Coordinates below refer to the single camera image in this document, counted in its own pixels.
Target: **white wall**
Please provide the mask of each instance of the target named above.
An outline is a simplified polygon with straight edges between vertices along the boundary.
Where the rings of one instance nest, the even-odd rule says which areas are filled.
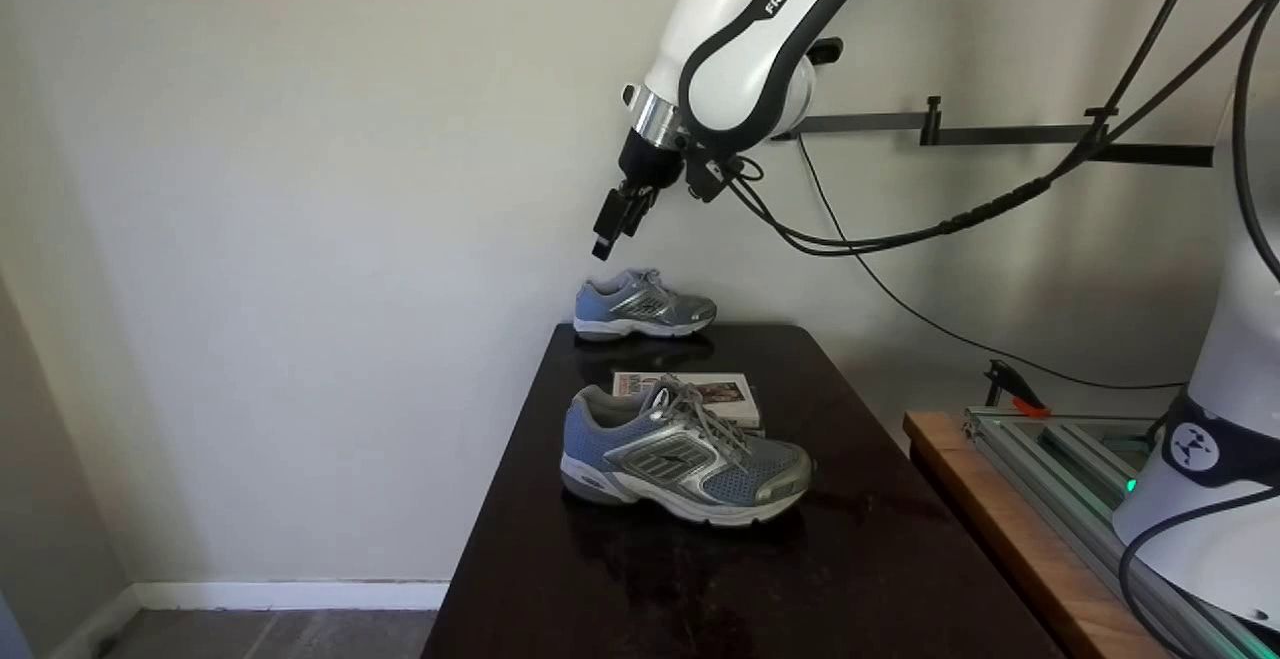
[[[47,655],[124,586],[36,352],[0,282],[0,656]]]
[[[984,353],[731,198],[671,191],[607,267],[590,258],[618,90],[672,1],[0,0],[0,267],[132,578],[448,577],[553,322],[582,276],[628,264],[726,320],[809,328],[891,425],[982,399]],[[818,111],[942,93],[951,125],[1078,122],[1158,3],[855,0]],[[1183,0],[1133,97],[1243,3]],[[1231,61],[1133,139],[1211,141]],[[1061,152],[810,147],[856,235],[928,225]],[[753,156],[777,214],[826,230],[795,148]],[[873,264],[974,337],[1101,380],[1178,380],[1220,211],[1203,171],[1088,166]],[[1167,399],[1032,377],[1065,409]]]

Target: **gray sneaker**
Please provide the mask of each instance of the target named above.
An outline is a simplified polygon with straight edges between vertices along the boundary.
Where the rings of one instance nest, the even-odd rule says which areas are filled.
[[[562,481],[598,504],[653,499],[682,520],[745,526],[795,504],[812,473],[804,449],[744,435],[675,377],[644,395],[586,386],[564,417]]]
[[[573,305],[573,328],[582,339],[686,337],[716,319],[716,303],[704,296],[678,294],[663,285],[658,270],[627,270],[608,282],[586,282]]]

